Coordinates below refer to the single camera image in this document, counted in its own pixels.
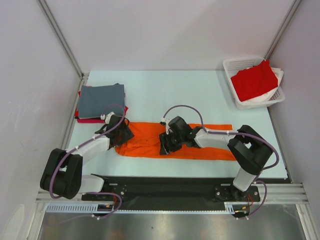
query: red cloth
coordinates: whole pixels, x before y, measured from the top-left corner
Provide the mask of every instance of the red cloth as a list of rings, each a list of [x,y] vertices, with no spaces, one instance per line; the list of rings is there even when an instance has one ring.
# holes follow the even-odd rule
[[[125,106],[124,114],[127,113],[127,110],[128,110],[128,107]],[[80,124],[104,124],[105,123],[105,121],[100,119],[99,117],[80,119],[79,118],[79,111],[77,110],[77,108],[75,109],[74,118]]]
[[[239,71],[231,77],[231,81],[241,102],[278,87],[278,79],[269,66],[269,60],[263,60],[257,66]]]

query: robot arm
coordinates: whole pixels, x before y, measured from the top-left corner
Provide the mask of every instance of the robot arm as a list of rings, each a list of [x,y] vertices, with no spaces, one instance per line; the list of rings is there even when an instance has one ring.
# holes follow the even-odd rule
[[[200,126],[192,129],[179,116],[172,120],[162,119],[161,124],[166,126],[166,132],[159,135],[161,155],[175,152],[181,149],[183,144],[194,148],[214,147],[230,150],[241,166],[232,184],[235,194],[236,192],[242,194],[248,190],[273,153],[266,144],[249,137],[256,136],[263,139],[248,125],[243,125],[238,132],[204,130]]]
[[[105,125],[92,136],[94,140],[79,149],[76,147],[76,151],[63,162],[53,182],[54,194],[72,199],[78,193],[100,192],[102,190],[104,178],[97,175],[82,175],[83,165],[101,152],[120,146],[134,136],[125,121],[108,134],[100,136],[118,124],[122,117],[111,112],[102,118]],[[40,181],[40,187],[43,190],[50,190],[54,171],[61,159],[71,150],[56,148],[50,153]]]

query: stack of folded cloth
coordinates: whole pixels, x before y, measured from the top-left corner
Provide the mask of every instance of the stack of folded cloth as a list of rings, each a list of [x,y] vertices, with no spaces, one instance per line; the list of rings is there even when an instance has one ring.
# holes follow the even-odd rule
[[[231,77],[236,94],[241,102],[259,103],[272,98],[283,78],[284,71],[273,68],[269,60],[239,71]]]
[[[80,99],[75,118],[78,123],[104,123],[101,120],[102,113],[107,115],[114,112],[117,115],[123,114],[125,106],[125,86],[115,84],[110,86],[85,86],[79,92]]]

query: white cloth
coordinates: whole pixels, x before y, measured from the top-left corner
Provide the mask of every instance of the white cloth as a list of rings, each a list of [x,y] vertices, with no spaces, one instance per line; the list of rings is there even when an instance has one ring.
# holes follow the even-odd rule
[[[279,87],[285,72],[282,71],[281,68],[272,67],[271,69],[274,72],[276,78],[278,79],[278,87]],[[276,93],[278,87],[266,92],[265,94],[248,99],[244,101],[244,103],[260,103],[260,102],[269,101],[270,98],[272,98],[272,96]]]

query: folded orange cloth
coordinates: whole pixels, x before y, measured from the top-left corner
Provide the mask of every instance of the folded orange cloth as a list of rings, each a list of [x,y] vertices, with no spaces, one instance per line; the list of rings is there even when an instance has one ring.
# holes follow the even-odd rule
[[[197,126],[201,125],[190,124],[191,128]],[[206,124],[205,127],[214,130],[232,130],[231,124]],[[156,122],[130,122],[129,128],[134,137],[115,148],[115,151],[122,156],[157,159],[236,160],[229,150],[215,147],[195,148],[186,145],[169,155],[160,155],[159,134],[166,131],[165,126]]]

